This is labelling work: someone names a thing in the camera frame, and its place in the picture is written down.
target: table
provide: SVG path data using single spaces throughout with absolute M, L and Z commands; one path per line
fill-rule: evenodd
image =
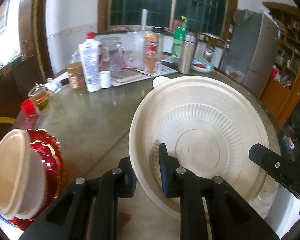
M 280 129 L 273 124 L 273 118 L 262 103 L 249 91 L 215 71 L 191 71 L 190 75 L 210 77 L 239 91 L 260 115 L 270 149 L 277 154 L 285 154 L 282 151 Z M 167 76 L 175 78 L 183 74 Z M 116 167 L 121 158 L 129 156 L 131 121 L 142 99 L 152 90 L 152 80 L 150 78 L 97 92 L 75 90 L 67 85 L 53 95 L 35 129 L 46 129 L 59 139 L 67 172 L 66 185 L 77 177 L 100 177 Z M 258 197 L 250 204 L 277 234 L 281 234 L 285 214 L 291 209 L 292 201 L 292 195 L 267 176 Z M 140 185 L 137 185 L 133 199 L 119 199 L 118 210 L 131 214 L 130 220 L 126 216 L 119 217 L 119 239 L 179 239 L 179 220 L 155 206 Z

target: arched wooden cabinet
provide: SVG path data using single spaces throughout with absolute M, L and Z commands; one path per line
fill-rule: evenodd
M 287 87 L 286 81 L 276 81 L 270 78 L 264 90 L 261 101 L 275 117 L 277 123 L 283 126 L 300 100 L 300 11 L 298 8 L 281 3 L 264 2 L 270 9 L 274 19 L 285 27 L 278 48 L 283 60 L 276 60 L 276 66 L 282 77 L 291 81 Z

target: newspaper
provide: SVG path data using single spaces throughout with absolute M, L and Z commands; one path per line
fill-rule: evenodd
M 116 81 L 111 80 L 111 85 L 113 87 L 118 87 L 118 86 L 121 86 L 121 85 L 126 85 L 126 84 L 137 82 L 137 81 L 140 81 L 140 80 L 159 77 L 159 76 L 164 76 L 164 75 L 167 75 L 167 74 L 177 72 L 176 70 L 174 70 L 172 68 L 169 68 L 169 67 L 167 67 L 165 65 L 162 65 L 162 64 L 160 65 L 160 71 L 157 72 L 157 73 L 150 74 L 150 73 L 142 71 L 142 70 L 137 70 L 137 71 L 139 71 L 142 74 L 140 77 L 138 77 L 136 79 L 133 79 L 133 80 L 130 80 L 130 81 L 127 81 L 127 82 L 123 82 L 123 83 L 117 83 Z

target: screw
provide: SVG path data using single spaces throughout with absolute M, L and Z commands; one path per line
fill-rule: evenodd
M 77 179 L 75 180 L 76 184 L 83 184 L 85 181 L 86 181 L 85 178 L 82 178 L 82 177 L 77 178 Z
M 186 172 L 186 169 L 183 168 L 183 167 L 179 167 L 179 168 L 176 169 L 176 172 L 177 172 L 178 174 L 184 174 L 184 173 Z
M 112 170 L 112 173 L 115 174 L 115 175 L 118 175 L 118 174 L 120 174 L 121 172 L 122 172 L 122 170 L 121 170 L 120 168 L 114 168 L 114 169 Z
M 217 184 L 221 184 L 223 182 L 223 178 L 221 178 L 220 176 L 215 176 L 213 178 L 213 181 Z

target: white plastic bottle with red cap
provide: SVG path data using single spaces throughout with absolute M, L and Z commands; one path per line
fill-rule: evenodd
M 95 33 L 87 33 L 87 40 L 79 44 L 79 53 L 83 68 L 84 79 L 88 92 L 100 90 L 99 55 L 101 43 L 95 40 Z

